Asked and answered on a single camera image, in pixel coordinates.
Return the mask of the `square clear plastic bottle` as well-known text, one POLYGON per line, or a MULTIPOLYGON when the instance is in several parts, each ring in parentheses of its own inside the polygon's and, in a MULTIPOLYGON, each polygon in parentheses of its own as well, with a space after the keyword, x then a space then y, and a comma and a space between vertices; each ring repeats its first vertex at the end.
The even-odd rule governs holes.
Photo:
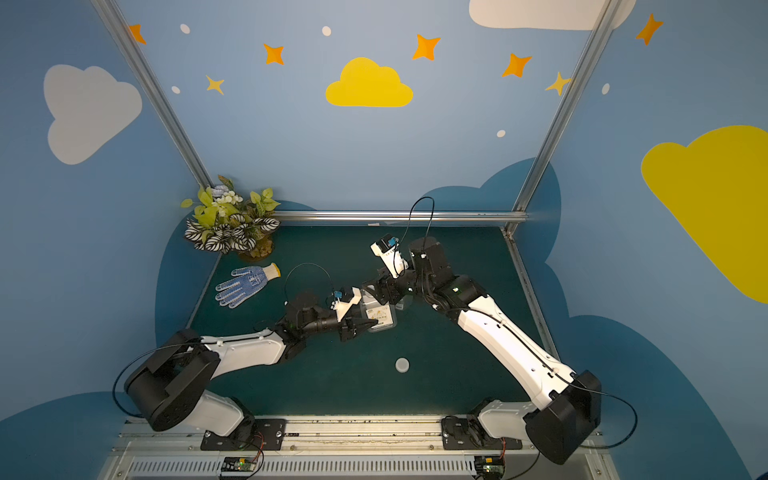
POLYGON ((363 316, 372 322, 369 328, 370 332, 379 332, 394 328, 396 326, 396 310, 389 304, 380 303, 374 296, 375 290, 372 286, 364 285, 361 289, 361 311, 363 316))

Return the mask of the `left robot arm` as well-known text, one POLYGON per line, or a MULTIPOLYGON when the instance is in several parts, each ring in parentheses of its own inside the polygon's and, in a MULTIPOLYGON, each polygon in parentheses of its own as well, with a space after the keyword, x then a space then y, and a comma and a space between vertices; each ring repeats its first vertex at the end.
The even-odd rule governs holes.
POLYGON ((378 323, 368 316, 358 288, 341 295, 328 309, 315 295, 302 293, 286 304, 284 316, 273 327, 257 333, 214 337, 192 329, 178 331, 147 355, 126 379, 124 390, 154 431, 188 425, 240 448, 255 436, 255 419, 235 400, 209 391, 213 379, 284 363, 298 355, 313 335, 336 332, 348 341, 378 323))

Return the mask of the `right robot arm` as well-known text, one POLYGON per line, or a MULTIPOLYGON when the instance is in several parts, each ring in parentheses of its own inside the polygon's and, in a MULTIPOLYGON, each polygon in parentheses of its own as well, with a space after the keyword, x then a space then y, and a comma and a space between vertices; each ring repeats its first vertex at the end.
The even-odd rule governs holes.
POLYGON ((453 272, 441 243, 428 236, 403 257, 386 235, 371 246, 384 264, 371 283, 382 305, 420 297, 482 344, 523 387, 530 401, 494 400, 476 415, 493 438, 528 440, 549 461, 563 465, 601 423, 602 384, 591 372, 576 373, 518 327, 478 282, 453 272))

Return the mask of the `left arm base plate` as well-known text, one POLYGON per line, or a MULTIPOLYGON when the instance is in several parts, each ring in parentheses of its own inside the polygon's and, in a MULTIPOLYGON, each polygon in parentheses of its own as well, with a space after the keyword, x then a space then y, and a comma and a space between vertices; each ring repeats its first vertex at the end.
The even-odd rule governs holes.
POLYGON ((279 451, 285 436, 287 421, 283 418, 246 417, 229 435, 212 431, 204 433, 202 451, 279 451))

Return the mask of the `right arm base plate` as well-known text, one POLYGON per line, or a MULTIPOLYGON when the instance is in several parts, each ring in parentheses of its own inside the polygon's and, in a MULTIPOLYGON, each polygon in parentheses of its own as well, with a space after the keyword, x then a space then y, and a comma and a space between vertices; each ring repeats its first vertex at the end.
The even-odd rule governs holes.
POLYGON ((440 420, 444 450, 521 450, 522 441, 513 438, 493 438, 475 416, 445 416, 440 420))

